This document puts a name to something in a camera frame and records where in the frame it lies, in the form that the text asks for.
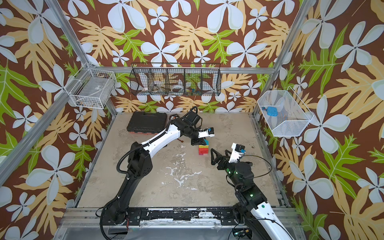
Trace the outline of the red block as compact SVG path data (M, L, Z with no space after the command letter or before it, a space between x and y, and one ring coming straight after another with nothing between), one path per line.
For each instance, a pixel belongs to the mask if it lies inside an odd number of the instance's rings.
M208 148L199 148L199 155L206 155L209 153L209 149Z

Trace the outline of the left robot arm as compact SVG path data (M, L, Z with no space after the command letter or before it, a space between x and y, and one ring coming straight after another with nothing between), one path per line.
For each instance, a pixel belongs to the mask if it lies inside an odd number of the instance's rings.
M197 126L203 119L198 108L193 107L184 116L169 121L166 127L148 141L134 142L117 164L117 172L125 179L117 195L104 205L100 214L100 226L122 225L126 221L130 201L143 177L153 169L152 157L172 141L186 136L192 146L205 145L207 137L214 137L213 127L202 129Z

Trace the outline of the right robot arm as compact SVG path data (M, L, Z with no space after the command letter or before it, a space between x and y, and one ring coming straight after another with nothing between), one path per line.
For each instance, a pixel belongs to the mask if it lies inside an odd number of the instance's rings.
M222 155L211 150L211 164L226 172L226 180L234 188L239 201L233 206L235 221L250 230L253 240L292 240L293 236L255 184L252 163L243 162L243 155L230 162L231 156L229 151Z

